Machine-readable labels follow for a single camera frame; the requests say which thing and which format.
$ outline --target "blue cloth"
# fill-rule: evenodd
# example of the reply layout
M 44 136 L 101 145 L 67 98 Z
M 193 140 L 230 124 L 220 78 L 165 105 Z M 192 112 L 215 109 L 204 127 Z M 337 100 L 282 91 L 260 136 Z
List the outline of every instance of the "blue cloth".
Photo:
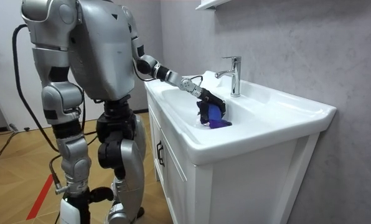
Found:
M 227 127 L 227 126 L 232 125 L 231 122 L 228 122 L 222 119 L 220 108 L 216 105 L 209 104 L 208 116 L 209 116 L 209 127 L 212 129 L 222 128 L 222 127 Z

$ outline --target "white sink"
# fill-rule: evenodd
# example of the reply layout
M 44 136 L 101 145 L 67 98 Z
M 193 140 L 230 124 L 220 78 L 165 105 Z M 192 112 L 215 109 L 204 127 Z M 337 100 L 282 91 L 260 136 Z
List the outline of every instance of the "white sink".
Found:
M 203 76 L 202 87 L 226 101 L 224 119 L 233 126 L 203 126 L 197 114 L 199 99 L 160 81 L 146 84 L 196 165 L 319 133 L 328 128 L 336 112 L 333 106 L 245 81 L 241 84 L 241 97 L 233 98 L 230 77 L 216 79 L 210 71 Z

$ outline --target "floor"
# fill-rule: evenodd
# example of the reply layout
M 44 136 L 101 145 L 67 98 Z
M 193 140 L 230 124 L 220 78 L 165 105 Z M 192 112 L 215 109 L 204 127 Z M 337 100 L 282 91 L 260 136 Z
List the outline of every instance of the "floor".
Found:
M 146 213 L 138 220 L 137 224 L 172 224 L 161 184 L 155 180 L 148 114 L 141 114 L 141 117 L 147 135 L 143 198 L 143 207 Z M 94 131 L 95 123 L 95 121 L 88 121 L 85 132 Z M 54 139 L 51 128 L 47 128 L 46 133 L 49 138 Z M 9 134 L 0 136 L 0 149 L 6 143 L 8 137 Z M 93 138 L 94 135 L 87 136 L 87 141 L 90 142 Z M 113 178 L 113 171 L 104 170 L 98 165 L 97 149 L 99 145 L 100 143 L 95 141 L 89 146 L 89 156 L 93 161 L 89 178 L 91 189 L 100 186 L 109 187 Z M 27 217 L 50 175 L 49 161 L 56 155 L 57 153 L 51 150 L 39 131 L 20 133 L 13 137 L 0 157 L 0 223 L 54 223 L 59 212 L 59 202 L 62 198 L 62 195 L 54 193 L 54 185 L 50 186 L 36 217 L 30 220 L 27 220 Z M 54 167 L 61 182 L 65 183 L 60 169 L 60 159 L 55 161 Z M 111 202 L 107 201 L 91 204 L 91 223 L 103 223 L 110 207 Z

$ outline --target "cabinet handle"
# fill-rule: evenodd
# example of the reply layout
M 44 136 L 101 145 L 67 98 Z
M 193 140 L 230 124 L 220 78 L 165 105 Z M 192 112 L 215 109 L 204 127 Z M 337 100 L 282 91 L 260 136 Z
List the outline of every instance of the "cabinet handle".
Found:
M 163 145 L 162 145 L 162 141 L 160 141 L 156 145 L 156 153 L 157 153 L 157 156 L 158 156 L 158 159 L 159 159 L 159 164 L 162 165 L 163 167 L 165 167 L 165 163 L 163 162 L 163 158 L 161 157 L 161 151 L 162 150 L 163 150 Z
M 156 154 L 158 155 L 158 158 L 159 158 L 159 146 L 162 146 L 162 141 L 159 141 L 159 143 L 156 145 Z

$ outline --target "white wall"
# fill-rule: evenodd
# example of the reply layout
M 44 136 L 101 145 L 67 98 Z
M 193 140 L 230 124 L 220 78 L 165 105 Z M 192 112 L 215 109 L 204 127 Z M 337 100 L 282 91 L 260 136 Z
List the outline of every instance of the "white wall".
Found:
M 164 57 L 181 73 L 242 79 L 336 106 L 289 224 L 371 224 L 371 0 L 162 1 Z

